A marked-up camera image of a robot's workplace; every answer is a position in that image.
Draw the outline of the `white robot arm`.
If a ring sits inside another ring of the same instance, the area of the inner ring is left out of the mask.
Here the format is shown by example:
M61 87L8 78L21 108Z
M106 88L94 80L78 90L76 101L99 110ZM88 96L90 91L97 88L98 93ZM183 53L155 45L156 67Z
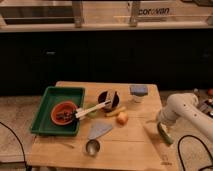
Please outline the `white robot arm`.
M198 97L193 93L172 94L156 119L164 125L172 126L179 117L183 117L213 142L213 118L201 112L197 108L198 104Z

